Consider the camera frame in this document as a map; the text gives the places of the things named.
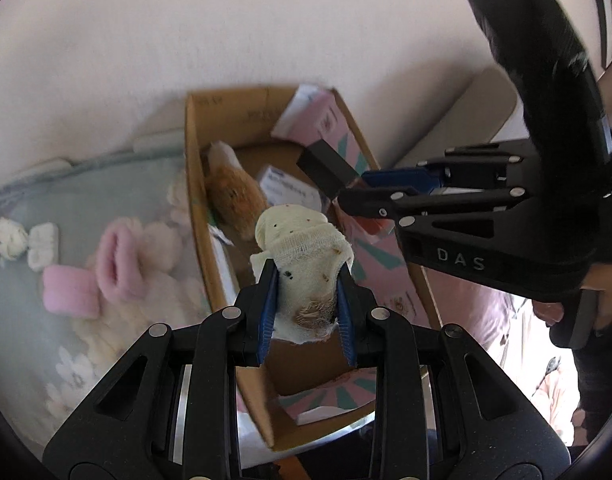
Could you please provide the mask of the person's right hand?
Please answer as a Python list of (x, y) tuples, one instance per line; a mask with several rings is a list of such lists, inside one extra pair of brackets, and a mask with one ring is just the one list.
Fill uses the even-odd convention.
[(612, 128), (583, 54), (558, 61), (525, 104), (540, 162), (539, 190), (564, 218), (574, 292), (592, 294), (579, 312), (597, 330), (612, 323)]

